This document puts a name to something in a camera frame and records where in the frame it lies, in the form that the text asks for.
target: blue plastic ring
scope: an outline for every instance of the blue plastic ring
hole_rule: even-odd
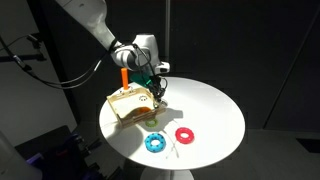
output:
[[[151,142],[154,140],[158,140],[159,144],[157,145],[152,145]],[[164,137],[159,134],[159,133],[152,133],[150,134],[145,140],[144,143],[148,149],[148,151],[153,152],[153,153],[157,153],[162,151],[165,146],[166,146],[166,140],[164,139]]]

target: round white table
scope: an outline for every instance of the round white table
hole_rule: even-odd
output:
[[[190,169],[221,161],[239,146],[245,133],[244,118],[234,101],[220,90],[195,80],[166,79],[168,87],[163,99],[168,107],[156,116],[156,127],[140,122],[121,129],[106,101],[100,112],[100,128],[120,154],[149,167],[141,179],[192,180]],[[136,83],[130,86],[140,87]],[[180,127],[193,131],[193,142],[182,144],[176,140],[175,132]],[[154,132],[166,140],[165,148],[158,153],[148,151],[144,143]]]

